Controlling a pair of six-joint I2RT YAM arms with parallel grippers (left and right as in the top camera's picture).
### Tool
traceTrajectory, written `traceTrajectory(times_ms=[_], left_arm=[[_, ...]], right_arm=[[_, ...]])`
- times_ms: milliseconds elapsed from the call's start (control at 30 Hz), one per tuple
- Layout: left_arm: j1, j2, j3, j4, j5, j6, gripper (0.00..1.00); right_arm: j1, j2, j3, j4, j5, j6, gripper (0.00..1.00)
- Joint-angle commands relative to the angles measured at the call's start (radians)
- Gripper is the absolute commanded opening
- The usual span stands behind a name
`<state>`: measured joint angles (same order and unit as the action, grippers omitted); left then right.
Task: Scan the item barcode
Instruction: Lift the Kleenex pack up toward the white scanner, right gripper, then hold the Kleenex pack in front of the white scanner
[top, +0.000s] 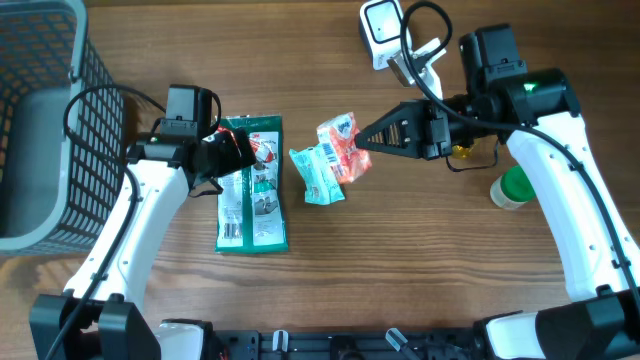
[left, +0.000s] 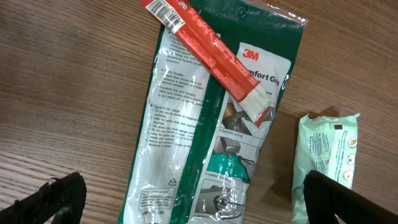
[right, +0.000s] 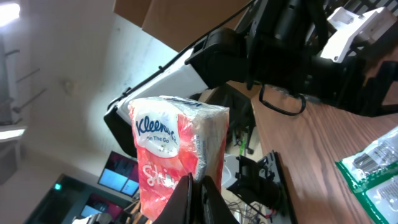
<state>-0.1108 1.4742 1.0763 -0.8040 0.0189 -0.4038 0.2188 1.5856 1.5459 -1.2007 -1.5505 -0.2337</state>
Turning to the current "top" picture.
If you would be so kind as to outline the yellow oil bottle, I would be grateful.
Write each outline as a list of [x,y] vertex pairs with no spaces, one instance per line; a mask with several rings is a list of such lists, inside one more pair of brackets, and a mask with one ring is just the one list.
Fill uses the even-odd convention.
[[475,146],[475,143],[453,145],[451,157],[459,160],[469,159],[473,154]]

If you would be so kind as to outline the red tissue pack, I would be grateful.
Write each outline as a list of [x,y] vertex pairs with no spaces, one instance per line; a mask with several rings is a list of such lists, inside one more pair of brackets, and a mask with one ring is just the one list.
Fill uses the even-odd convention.
[[325,121],[316,133],[339,184],[353,183],[372,167],[369,152],[356,147],[355,136],[360,130],[353,112]]

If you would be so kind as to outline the green lid jar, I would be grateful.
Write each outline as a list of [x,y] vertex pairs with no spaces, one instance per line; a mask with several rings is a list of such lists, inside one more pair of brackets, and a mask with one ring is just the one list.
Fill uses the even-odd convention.
[[506,210],[518,209],[535,197],[535,191],[520,165],[509,169],[490,188],[493,203]]

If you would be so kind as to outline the pale green wipes pack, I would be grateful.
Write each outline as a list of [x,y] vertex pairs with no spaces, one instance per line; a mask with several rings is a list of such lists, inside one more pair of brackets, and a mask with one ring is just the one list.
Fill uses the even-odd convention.
[[289,156],[305,183],[306,203],[330,205],[345,199],[320,145],[301,151],[290,149]]

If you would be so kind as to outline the green glove package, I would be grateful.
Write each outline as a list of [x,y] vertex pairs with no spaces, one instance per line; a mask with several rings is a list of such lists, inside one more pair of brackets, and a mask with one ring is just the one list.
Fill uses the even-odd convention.
[[280,201],[283,157],[282,117],[227,117],[221,132],[247,132],[256,162],[218,180],[218,253],[261,254],[289,249]]

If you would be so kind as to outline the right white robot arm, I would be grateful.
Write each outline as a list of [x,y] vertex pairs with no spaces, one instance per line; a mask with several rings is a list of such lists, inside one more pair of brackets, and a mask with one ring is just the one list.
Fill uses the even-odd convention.
[[404,102],[355,138],[362,149],[433,160],[496,136],[522,168],[554,237],[570,303],[474,326],[476,359],[619,359],[639,350],[639,248],[588,145],[558,69],[529,71],[506,24],[459,42],[467,91]]

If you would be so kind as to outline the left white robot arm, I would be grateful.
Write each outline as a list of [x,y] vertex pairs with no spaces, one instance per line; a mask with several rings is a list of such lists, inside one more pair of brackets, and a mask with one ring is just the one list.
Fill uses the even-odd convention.
[[39,296],[29,324],[41,359],[218,359],[210,322],[169,319],[151,329],[142,314],[152,265],[168,225],[194,188],[256,161],[245,130],[219,128],[217,94],[173,85],[163,117],[116,164],[125,179],[97,242],[59,295]]

